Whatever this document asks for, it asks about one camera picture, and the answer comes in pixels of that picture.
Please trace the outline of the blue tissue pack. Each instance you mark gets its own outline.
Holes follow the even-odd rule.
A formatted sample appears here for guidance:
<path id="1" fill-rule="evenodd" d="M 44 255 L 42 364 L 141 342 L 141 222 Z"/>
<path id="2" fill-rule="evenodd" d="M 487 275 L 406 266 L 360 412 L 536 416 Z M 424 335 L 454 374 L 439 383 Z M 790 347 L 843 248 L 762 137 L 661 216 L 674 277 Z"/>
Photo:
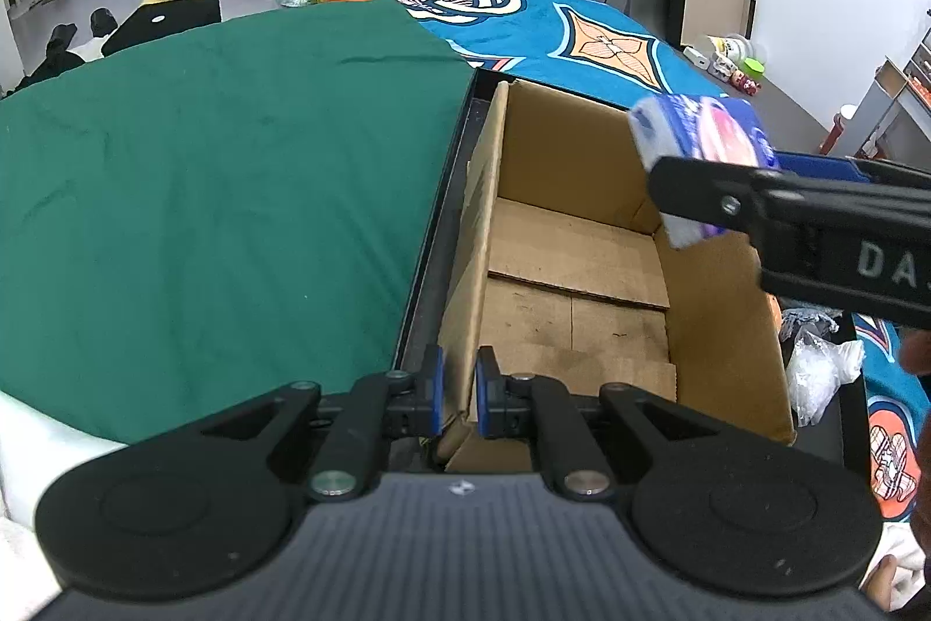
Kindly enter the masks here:
<path id="1" fill-rule="evenodd" d="M 767 170 L 780 167 L 775 148 L 747 100 L 654 94 L 636 102 L 628 116 L 646 172 L 665 156 Z"/>

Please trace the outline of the clear plastic bag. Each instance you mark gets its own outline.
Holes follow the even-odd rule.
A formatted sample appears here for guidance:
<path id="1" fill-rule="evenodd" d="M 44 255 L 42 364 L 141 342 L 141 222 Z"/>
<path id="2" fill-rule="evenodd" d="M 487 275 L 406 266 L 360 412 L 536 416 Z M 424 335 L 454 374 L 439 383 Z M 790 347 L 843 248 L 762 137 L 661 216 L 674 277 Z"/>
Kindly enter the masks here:
<path id="1" fill-rule="evenodd" d="M 860 377 L 865 348 L 841 336 L 843 312 L 789 307 L 781 317 L 780 341 L 791 348 L 786 381 L 789 403 L 800 427 L 817 424 L 840 387 Z"/>

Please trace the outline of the grey desk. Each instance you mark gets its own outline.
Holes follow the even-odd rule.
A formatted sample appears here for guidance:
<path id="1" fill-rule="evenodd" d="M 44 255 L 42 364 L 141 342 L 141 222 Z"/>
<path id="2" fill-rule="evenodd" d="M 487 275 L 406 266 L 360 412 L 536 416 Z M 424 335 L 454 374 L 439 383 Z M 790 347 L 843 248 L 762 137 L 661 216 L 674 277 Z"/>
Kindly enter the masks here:
<path id="1" fill-rule="evenodd" d="M 929 33 L 904 65 L 887 58 L 877 68 L 847 131 L 849 156 L 929 170 Z"/>

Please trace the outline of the green lidded cup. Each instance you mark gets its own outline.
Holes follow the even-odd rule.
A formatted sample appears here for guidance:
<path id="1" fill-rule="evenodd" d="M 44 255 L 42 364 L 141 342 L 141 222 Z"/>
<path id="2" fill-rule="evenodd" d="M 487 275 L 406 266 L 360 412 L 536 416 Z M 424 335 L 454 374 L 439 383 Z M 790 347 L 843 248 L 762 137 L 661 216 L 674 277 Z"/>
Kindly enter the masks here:
<path id="1" fill-rule="evenodd" d="M 757 58 L 753 58 L 753 56 L 747 56 L 747 58 L 743 58 L 742 62 L 740 62 L 740 69 L 742 69 L 742 72 L 745 74 L 745 76 L 753 79 L 754 82 L 761 82 L 765 74 L 764 63 L 759 62 L 759 60 Z"/>

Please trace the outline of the blue patterned blanket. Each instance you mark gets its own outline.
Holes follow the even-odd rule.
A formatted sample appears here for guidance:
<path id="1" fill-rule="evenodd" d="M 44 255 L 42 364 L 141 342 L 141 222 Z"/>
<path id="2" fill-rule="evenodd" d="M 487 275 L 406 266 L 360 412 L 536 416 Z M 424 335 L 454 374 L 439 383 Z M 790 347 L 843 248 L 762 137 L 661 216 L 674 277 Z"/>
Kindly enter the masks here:
<path id="1" fill-rule="evenodd" d="M 617 9 L 594 0 L 397 0 L 470 66 L 546 83 L 628 109 L 655 93 L 727 96 Z M 922 381 L 900 365 L 893 323 L 854 315 L 865 348 L 869 482 L 890 521 L 915 506 L 917 440 L 929 413 Z"/>

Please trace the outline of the green cloth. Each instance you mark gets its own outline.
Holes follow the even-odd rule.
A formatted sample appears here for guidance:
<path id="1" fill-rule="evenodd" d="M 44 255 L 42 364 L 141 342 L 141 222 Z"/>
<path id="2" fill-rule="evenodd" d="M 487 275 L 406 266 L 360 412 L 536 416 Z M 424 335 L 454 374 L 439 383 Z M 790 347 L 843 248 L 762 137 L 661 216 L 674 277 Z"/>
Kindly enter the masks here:
<path id="1" fill-rule="evenodd" d="M 134 443 L 392 365 L 472 69 L 393 0 L 208 25 L 2 105 L 2 388 Z"/>

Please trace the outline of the cream fleece blanket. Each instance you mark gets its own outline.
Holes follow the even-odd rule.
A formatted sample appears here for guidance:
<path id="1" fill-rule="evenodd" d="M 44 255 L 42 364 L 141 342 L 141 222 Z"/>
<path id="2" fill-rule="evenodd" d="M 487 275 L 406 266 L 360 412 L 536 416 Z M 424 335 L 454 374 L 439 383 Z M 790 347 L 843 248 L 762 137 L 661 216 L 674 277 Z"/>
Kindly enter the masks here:
<path id="1" fill-rule="evenodd" d="M 30 619 L 60 592 L 35 536 L 42 494 L 67 471 L 120 448 L 3 394 L 3 619 Z"/>

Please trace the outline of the black laptop bag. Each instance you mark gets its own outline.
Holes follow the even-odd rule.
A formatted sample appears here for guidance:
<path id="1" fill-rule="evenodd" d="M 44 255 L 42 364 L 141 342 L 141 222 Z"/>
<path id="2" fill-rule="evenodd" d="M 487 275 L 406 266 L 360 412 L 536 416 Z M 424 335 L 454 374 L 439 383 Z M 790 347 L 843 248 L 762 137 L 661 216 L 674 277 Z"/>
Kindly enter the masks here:
<path id="1" fill-rule="evenodd" d="M 221 20 L 219 0 L 169 0 L 140 5 L 118 25 L 101 47 L 104 56 L 172 36 L 172 34 L 218 24 Z"/>

